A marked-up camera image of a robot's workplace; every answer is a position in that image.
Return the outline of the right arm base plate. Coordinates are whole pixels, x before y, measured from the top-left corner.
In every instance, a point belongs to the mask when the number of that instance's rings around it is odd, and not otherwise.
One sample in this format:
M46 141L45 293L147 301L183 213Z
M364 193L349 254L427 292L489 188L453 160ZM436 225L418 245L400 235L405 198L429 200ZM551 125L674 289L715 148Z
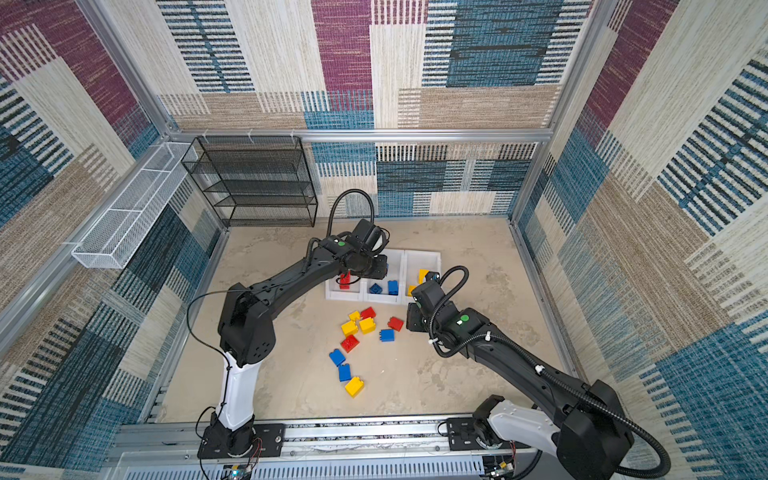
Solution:
M471 416L449 417L438 427L438 432L448 440L449 450L511 452L513 447L527 449L522 442L500 440L491 434L490 428Z

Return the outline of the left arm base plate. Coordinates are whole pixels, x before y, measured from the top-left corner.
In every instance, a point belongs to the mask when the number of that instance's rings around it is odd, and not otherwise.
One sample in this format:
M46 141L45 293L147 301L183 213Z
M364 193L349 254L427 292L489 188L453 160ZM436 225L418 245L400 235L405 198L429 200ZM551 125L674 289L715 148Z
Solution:
M230 430L216 421L205 429L197 458L218 460L279 457L285 430L286 425L282 423L247 423L237 430Z

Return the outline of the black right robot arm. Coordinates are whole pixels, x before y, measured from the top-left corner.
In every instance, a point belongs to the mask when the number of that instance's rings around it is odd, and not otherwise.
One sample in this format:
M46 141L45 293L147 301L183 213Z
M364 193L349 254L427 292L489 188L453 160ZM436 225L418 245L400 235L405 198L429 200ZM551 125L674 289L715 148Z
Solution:
M489 399L476 421L483 442L520 441L555 457L574 479L615 474L659 479L669 473L667 450L626 415L611 386L566 374L511 340L477 310L458 310L452 298L460 288L445 292L444 281L443 275L430 272L412 292L412 305L434 351L489 368L535 404L520 409L500 396Z

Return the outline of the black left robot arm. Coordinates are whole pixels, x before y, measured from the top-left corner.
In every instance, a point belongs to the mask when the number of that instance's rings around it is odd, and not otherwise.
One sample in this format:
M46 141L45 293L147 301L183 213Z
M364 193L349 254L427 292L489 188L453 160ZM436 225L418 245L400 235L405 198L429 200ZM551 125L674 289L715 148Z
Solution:
M359 194L369 215L351 231L333 232L333 220L341 201ZM274 320L295 300L334 277L349 274L355 279L383 279L388 271L383 254L389 233L375 224L371 196L358 188L342 192L334 201L322 239L308 241L304 257L261 282L237 283L224 292L225 300L217 332L219 345L195 340L219 354L224 361L221 400L200 437L199 461L255 456L257 433L253 397L263 360L276 345Z

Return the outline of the long red lego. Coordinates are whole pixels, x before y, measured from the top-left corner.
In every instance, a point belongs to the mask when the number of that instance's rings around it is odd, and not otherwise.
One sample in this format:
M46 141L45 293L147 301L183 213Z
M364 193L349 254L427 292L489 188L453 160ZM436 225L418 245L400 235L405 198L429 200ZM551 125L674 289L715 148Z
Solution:
M341 290L349 290L351 285L351 276L349 273L343 273L337 278L337 283Z

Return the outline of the red lego top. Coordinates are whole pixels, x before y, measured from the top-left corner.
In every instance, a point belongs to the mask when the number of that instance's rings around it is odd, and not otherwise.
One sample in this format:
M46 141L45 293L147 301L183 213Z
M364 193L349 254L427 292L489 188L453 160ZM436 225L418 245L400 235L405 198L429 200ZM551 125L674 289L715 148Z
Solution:
M372 307L368 307L360 312L360 319L374 319L376 312Z

